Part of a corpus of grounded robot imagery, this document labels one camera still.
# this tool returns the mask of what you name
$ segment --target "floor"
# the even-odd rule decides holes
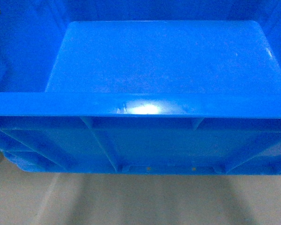
[[[0,225],[281,225],[281,176],[28,173],[0,157]]]

